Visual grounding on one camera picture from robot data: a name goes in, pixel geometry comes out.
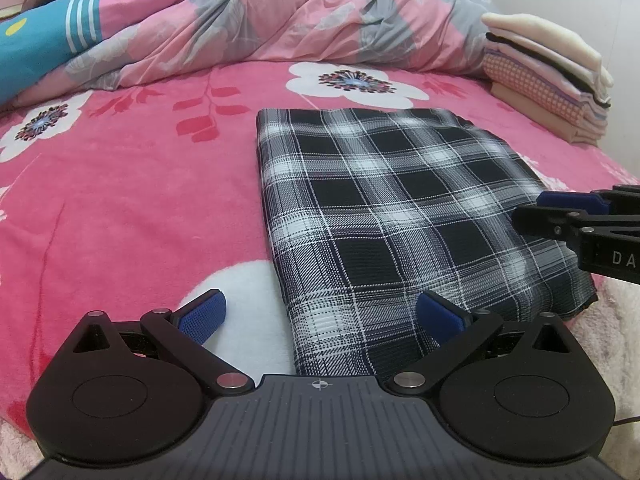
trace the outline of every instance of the white stripe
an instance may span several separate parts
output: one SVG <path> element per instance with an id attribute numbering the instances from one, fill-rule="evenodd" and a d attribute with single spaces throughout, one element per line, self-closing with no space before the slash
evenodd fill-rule
<path id="1" fill-rule="evenodd" d="M 84 4 L 85 0 L 80 0 L 78 2 L 78 12 L 76 13 L 76 22 L 78 23 L 78 38 L 80 38 L 80 43 L 82 46 L 87 49 L 89 45 L 86 44 L 84 40 L 84 34 L 82 33 L 82 4 Z"/>
<path id="2" fill-rule="evenodd" d="M 91 39 L 98 41 L 98 36 L 95 35 L 94 25 L 94 0 L 89 0 L 89 31 L 91 32 Z"/>
<path id="3" fill-rule="evenodd" d="M 75 0 L 69 0 L 69 6 L 66 8 L 65 18 L 65 30 L 66 30 L 66 42 L 69 44 L 69 48 L 73 54 L 77 54 L 78 50 L 74 45 L 74 40 L 71 38 L 71 7 L 74 6 Z"/>

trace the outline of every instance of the flower center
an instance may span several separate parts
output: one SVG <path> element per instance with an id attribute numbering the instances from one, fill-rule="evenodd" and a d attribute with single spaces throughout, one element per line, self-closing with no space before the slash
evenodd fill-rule
<path id="1" fill-rule="evenodd" d="M 344 90 L 360 90 L 369 94 L 392 94 L 396 91 L 389 81 L 375 79 L 360 70 L 336 70 L 318 76 L 320 84 Z"/>
<path id="2" fill-rule="evenodd" d="M 66 103 L 50 107 L 48 110 L 40 112 L 15 135 L 15 140 L 33 140 L 48 128 L 53 126 L 62 117 L 67 115 Z"/>

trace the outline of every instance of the black and white plaid fabric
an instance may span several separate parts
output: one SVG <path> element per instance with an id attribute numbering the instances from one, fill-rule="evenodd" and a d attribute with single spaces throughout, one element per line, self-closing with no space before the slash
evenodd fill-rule
<path id="1" fill-rule="evenodd" d="M 434 290 L 508 320 L 593 301 L 564 244 L 511 226 L 542 183 L 448 110 L 262 110 L 262 198 L 301 374 L 388 376 L 435 348 L 415 302 Z"/>

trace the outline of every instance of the gray ribbed panel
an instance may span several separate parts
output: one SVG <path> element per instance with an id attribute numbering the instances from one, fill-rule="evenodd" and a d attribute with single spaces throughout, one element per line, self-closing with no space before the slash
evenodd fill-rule
<path id="1" fill-rule="evenodd" d="M 217 400 L 191 438 L 113 470 L 44 462 L 29 480 L 613 480 L 594 458 L 552 468 L 480 456 L 446 433 L 428 405 L 374 378 L 267 376 L 258 390 Z"/>

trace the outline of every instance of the yellow spot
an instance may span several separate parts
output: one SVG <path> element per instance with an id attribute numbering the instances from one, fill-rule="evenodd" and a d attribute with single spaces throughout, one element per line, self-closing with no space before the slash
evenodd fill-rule
<path id="1" fill-rule="evenodd" d="M 21 19 L 19 22 L 15 22 L 13 25 L 9 26 L 9 28 L 6 30 L 5 34 L 8 35 L 8 36 L 14 35 L 16 32 L 18 32 L 21 28 L 24 27 L 25 23 L 27 23 L 27 19 L 26 18 Z"/>

